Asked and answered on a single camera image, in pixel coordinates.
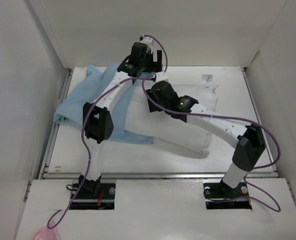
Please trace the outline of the white pillow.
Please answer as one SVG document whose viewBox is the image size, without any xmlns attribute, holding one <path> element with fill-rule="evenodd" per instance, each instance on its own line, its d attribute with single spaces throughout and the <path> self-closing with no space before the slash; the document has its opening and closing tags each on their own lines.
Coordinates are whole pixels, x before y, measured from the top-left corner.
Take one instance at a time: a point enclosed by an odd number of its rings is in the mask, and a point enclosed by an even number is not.
<svg viewBox="0 0 296 240">
<path fill-rule="evenodd" d="M 179 96 L 190 96 L 211 111 L 216 110 L 218 98 L 216 89 L 219 87 L 207 76 L 202 76 L 197 85 L 173 85 Z M 164 140 L 200 153 L 210 154 L 212 134 L 195 125 L 174 119 L 163 111 L 149 112 L 148 100 L 143 93 L 141 81 L 137 80 L 123 95 L 126 110 L 125 131 L 144 137 Z"/>
</svg>

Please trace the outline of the blue pillowcase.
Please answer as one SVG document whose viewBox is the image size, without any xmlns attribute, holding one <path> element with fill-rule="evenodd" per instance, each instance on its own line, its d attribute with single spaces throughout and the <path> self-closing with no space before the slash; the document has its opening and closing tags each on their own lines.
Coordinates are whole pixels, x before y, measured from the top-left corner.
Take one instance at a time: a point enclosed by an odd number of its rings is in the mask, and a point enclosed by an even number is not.
<svg viewBox="0 0 296 240">
<path fill-rule="evenodd" d="M 92 103 L 101 96 L 111 83 L 118 65 L 112 64 L 101 72 L 99 68 L 89 65 L 87 67 L 87 77 L 76 85 L 74 90 L 58 106 L 54 113 L 53 121 L 57 124 L 74 122 L 79 126 L 83 125 L 83 106 L 85 103 Z M 113 142 L 128 144 L 148 145 L 152 144 L 154 138 L 147 134 L 135 134 L 125 129 L 125 124 L 130 121 L 126 118 L 130 116 L 130 101 L 134 100 L 134 93 L 139 91 L 139 95 L 147 100 L 141 87 L 142 80 L 136 80 L 134 84 L 122 95 L 115 108 L 111 112 L 114 124 L 112 136 L 109 138 Z"/>
</svg>

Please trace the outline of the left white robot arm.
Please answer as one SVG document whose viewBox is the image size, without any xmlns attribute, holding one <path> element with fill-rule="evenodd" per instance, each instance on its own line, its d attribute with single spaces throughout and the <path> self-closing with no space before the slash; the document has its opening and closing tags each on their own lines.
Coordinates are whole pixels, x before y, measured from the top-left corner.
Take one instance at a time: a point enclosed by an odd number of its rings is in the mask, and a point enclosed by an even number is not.
<svg viewBox="0 0 296 240">
<path fill-rule="evenodd" d="M 157 59 L 153 60 L 153 39 L 144 36 L 142 40 L 133 44 L 130 55 L 117 67 L 111 81 L 104 86 L 99 96 L 93 102 L 84 104 L 81 140 L 88 158 L 78 178 L 77 195 L 84 194 L 89 198 L 95 198 L 103 192 L 100 144 L 116 131 L 116 123 L 111 113 L 133 83 L 144 78 L 143 72 L 148 74 L 148 79 L 154 79 L 153 74 L 162 70 L 162 52 L 159 50 Z"/>
</svg>

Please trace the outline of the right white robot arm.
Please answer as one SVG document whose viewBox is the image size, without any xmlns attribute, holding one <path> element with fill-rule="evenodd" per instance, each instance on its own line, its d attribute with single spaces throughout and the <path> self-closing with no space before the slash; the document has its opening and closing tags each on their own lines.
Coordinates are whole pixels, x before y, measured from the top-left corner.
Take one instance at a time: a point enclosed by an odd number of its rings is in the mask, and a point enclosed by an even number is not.
<svg viewBox="0 0 296 240">
<path fill-rule="evenodd" d="M 232 163 L 220 181 L 219 191 L 231 197 L 241 180 L 251 172 L 266 149 L 263 132 L 255 123 L 250 125 L 216 115 L 193 97 L 178 96 L 166 81 L 155 83 L 145 91 L 150 112 L 165 112 L 171 118 L 202 128 L 234 148 Z"/>
</svg>

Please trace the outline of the pink cloth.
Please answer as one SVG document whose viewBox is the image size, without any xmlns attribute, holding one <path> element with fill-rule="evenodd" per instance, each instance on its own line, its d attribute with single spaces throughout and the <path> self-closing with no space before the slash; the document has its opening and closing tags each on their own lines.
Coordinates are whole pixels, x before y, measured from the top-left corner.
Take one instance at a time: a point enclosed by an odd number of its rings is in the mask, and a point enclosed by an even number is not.
<svg viewBox="0 0 296 240">
<path fill-rule="evenodd" d="M 61 240 L 56 228 L 48 229 L 43 227 L 34 236 L 34 240 Z"/>
</svg>

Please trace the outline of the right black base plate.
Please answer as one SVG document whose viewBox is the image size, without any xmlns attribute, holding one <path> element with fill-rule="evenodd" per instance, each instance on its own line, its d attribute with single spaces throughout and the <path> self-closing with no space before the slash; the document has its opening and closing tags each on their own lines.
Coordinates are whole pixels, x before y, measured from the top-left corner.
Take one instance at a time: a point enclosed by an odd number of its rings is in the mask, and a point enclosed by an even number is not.
<svg viewBox="0 0 296 240">
<path fill-rule="evenodd" d="M 203 187 L 205 205 L 208 210 L 252 209 L 245 182 L 240 182 L 236 188 L 230 188 L 223 182 L 205 182 Z"/>
</svg>

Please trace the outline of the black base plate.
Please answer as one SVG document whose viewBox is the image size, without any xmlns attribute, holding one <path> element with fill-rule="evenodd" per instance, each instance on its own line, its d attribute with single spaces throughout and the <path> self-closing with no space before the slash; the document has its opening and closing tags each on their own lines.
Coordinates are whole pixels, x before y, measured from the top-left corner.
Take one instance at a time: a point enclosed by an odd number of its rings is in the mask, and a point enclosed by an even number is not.
<svg viewBox="0 0 296 240">
<path fill-rule="evenodd" d="M 205 205 L 208 210 L 252 209 L 245 182 L 240 182 L 236 188 L 230 188 L 223 182 L 205 182 L 203 187 Z"/>
<path fill-rule="evenodd" d="M 69 206 L 70 210 L 114 210 L 115 207 L 115 183 L 101 183 L 95 192 L 84 187 L 77 193 Z"/>
</svg>

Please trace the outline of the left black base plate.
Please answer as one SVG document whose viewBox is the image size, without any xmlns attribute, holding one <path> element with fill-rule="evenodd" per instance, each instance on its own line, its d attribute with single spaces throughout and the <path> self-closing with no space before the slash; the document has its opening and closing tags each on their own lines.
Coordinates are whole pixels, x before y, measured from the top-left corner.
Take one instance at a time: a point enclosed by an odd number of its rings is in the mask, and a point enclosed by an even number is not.
<svg viewBox="0 0 296 240">
<path fill-rule="evenodd" d="M 77 193 L 69 206 L 70 210 L 114 210 L 115 207 L 115 183 L 101 183 L 95 192 L 84 187 Z"/>
</svg>

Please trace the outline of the aluminium front rail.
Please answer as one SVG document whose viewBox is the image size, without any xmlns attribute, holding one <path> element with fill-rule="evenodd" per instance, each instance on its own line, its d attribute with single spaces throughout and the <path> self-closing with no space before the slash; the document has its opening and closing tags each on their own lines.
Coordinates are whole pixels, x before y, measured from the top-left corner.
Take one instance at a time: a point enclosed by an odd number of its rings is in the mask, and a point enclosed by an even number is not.
<svg viewBox="0 0 296 240">
<path fill-rule="evenodd" d="M 79 173 L 48 173 L 40 175 L 40 179 L 77 179 Z M 103 173 L 104 179 L 219 179 L 223 173 Z M 276 171 L 252 172 L 249 178 L 278 178 Z"/>
</svg>

